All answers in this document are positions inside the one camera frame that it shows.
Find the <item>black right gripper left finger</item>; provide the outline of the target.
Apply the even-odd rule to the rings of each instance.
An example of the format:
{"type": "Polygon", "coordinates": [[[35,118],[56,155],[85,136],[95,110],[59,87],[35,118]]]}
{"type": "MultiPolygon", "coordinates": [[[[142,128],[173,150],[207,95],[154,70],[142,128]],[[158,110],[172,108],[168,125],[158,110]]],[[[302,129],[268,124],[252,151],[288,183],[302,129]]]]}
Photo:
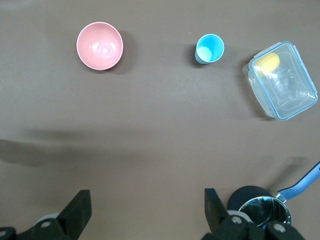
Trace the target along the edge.
{"type": "Polygon", "coordinates": [[[0,240],[78,240],[91,216],[91,192],[80,190],[60,213],[43,216],[24,232],[0,227],[0,240]]]}

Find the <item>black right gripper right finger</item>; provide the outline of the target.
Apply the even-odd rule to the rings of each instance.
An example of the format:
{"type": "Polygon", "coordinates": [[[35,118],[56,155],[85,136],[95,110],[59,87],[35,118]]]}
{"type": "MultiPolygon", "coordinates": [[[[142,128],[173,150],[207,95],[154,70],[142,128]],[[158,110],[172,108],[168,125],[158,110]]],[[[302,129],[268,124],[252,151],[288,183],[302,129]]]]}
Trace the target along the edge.
{"type": "Polygon", "coordinates": [[[272,221],[265,228],[229,214],[214,188],[204,190],[204,212],[210,233],[201,240],[305,240],[293,226],[272,221]]]}

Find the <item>clear plastic food container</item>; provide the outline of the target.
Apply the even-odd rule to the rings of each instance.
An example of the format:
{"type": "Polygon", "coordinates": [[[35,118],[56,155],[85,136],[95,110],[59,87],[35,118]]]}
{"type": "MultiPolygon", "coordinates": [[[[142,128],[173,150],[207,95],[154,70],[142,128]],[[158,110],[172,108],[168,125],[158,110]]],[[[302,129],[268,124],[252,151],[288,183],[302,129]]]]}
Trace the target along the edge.
{"type": "Polygon", "coordinates": [[[243,68],[251,89],[268,117],[289,120],[315,105],[318,91],[297,47],[289,41],[278,42],[256,54],[243,68]],[[254,62],[276,53],[279,67],[268,75],[259,75],[254,62]]]}

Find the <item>yellow sponge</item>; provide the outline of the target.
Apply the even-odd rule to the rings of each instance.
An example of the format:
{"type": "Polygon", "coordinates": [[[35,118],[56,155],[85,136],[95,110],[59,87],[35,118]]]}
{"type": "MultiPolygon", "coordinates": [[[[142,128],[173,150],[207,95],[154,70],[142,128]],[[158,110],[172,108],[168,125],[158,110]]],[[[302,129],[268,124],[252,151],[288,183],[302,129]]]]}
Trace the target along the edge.
{"type": "Polygon", "coordinates": [[[280,65],[280,57],[278,54],[271,52],[265,54],[254,62],[254,69],[259,75],[267,76],[274,72],[280,65]]]}

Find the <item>light blue plastic cup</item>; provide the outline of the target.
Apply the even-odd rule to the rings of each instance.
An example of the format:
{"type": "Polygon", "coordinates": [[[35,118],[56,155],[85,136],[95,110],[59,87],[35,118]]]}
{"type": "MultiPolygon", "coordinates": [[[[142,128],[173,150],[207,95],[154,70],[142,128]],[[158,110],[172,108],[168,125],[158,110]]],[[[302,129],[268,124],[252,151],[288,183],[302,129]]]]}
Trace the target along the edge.
{"type": "Polygon", "coordinates": [[[195,60],[202,65],[218,61],[224,54],[225,44],[222,38],[210,33],[203,35],[195,47],[195,60]]]}

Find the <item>pink bowl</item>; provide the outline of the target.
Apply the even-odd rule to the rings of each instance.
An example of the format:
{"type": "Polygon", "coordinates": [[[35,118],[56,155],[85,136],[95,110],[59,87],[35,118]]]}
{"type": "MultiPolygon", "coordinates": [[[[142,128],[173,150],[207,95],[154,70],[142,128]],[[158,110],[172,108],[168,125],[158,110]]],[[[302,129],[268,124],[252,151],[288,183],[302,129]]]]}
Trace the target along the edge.
{"type": "Polygon", "coordinates": [[[79,59],[90,69],[109,70],[123,55],[123,38],[111,24],[92,22],[80,31],[76,51],[79,59]]]}

